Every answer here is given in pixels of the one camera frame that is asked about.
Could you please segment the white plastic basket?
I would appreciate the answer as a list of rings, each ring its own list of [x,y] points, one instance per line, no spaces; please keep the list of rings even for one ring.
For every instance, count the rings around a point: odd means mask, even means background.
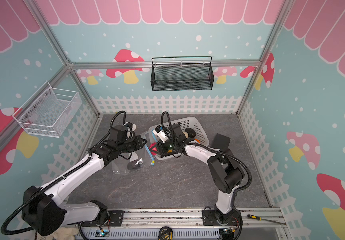
[[[198,119],[195,117],[187,117],[171,121],[171,125],[174,128],[180,127],[181,132],[186,136],[186,138],[193,138],[195,141],[205,146],[208,146],[210,144],[205,130],[203,129]],[[163,144],[163,142],[160,140],[159,136],[156,133],[158,131],[162,131],[162,127],[160,124],[151,126],[147,132],[149,137],[148,142],[150,143],[149,151],[151,155],[157,160],[167,160],[173,158],[174,156],[171,154],[170,149],[167,151],[166,154],[158,153],[157,144],[158,146]]]

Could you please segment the beige cloth rag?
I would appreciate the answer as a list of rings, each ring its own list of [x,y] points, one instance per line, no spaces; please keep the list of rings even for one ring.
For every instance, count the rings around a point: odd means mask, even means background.
[[[48,236],[41,236],[37,234],[38,240],[75,240],[75,236],[79,233],[78,228],[65,228],[61,227],[54,233]]]

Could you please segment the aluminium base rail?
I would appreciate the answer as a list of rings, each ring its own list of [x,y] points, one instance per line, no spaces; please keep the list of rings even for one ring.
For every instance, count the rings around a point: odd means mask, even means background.
[[[170,208],[170,209],[122,209],[110,210],[108,223],[103,229],[155,229],[163,226],[171,228],[205,228],[221,227],[214,218],[208,220],[203,215],[204,208]],[[243,226],[246,228],[285,228],[283,214],[279,208],[239,208]],[[285,223],[279,225],[266,221],[249,219],[247,215],[259,216]]]

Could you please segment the yellow handled screwdriver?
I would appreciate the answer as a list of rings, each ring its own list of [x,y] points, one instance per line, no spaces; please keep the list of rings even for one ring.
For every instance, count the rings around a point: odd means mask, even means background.
[[[263,219],[259,216],[255,216],[255,215],[247,215],[247,217],[249,219],[254,219],[254,220],[257,220],[257,221],[266,221],[266,222],[269,222],[269,223],[274,223],[274,224],[279,224],[279,225],[285,225],[285,223],[281,223],[281,222],[278,222],[278,221],[273,221],[273,220],[269,220],[269,219]]]

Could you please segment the black square pad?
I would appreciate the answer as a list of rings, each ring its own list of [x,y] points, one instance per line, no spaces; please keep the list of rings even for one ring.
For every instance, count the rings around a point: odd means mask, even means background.
[[[217,149],[221,152],[226,152],[229,149],[230,141],[231,141],[231,138],[221,135],[221,134],[216,134],[210,147],[213,149]]]

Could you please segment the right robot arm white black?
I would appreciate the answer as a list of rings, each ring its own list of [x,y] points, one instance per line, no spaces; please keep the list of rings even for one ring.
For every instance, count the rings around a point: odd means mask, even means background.
[[[209,167],[212,179],[218,188],[218,199],[214,208],[204,209],[203,224],[207,226],[241,226],[240,211],[235,208],[235,197],[248,188],[252,175],[248,167],[237,159],[229,149],[230,138],[216,134],[211,146],[196,140],[196,132],[180,124],[169,127],[158,125],[152,131],[156,144],[151,147],[161,157],[185,155],[200,160]]]

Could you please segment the dark food piece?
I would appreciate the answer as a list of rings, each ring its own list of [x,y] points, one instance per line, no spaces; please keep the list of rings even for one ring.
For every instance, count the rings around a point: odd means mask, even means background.
[[[194,129],[191,129],[191,128],[188,128],[189,130],[188,130],[188,132],[189,132],[189,138],[195,138],[196,137],[196,132],[195,132],[195,130]]]
[[[127,164],[127,169],[132,171],[132,170],[137,170],[143,167],[143,159],[138,159],[136,161],[130,161]]]

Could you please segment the pink food ball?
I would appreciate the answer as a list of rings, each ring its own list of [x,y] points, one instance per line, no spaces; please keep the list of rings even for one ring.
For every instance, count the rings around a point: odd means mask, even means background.
[[[149,150],[150,150],[150,151],[157,152],[157,143],[152,143],[152,144],[149,146]]]

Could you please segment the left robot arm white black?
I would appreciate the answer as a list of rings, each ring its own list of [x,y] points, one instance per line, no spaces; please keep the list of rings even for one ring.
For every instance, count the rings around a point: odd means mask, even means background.
[[[108,166],[113,160],[141,150],[147,140],[136,135],[134,124],[110,124],[107,134],[75,166],[58,178],[37,188],[31,186],[23,195],[23,203],[1,225],[3,235],[17,235],[36,231],[49,236],[60,227],[91,222],[98,226],[109,222],[107,206],[93,200],[85,204],[66,205],[64,200],[90,176]]]

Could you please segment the clear zip top bag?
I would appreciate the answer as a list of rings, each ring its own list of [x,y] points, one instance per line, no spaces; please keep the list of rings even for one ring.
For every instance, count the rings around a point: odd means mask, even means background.
[[[149,140],[149,133],[144,132],[140,135],[142,139],[146,139],[146,145],[140,150],[137,150],[131,154],[122,154],[117,159],[111,162],[112,173],[114,175],[128,175],[138,170],[143,170],[148,167],[152,167],[155,164],[155,157],[151,154],[149,146],[151,145]],[[128,170],[127,164],[130,161],[136,161],[138,159],[143,159],[143,167],[137,170]]]

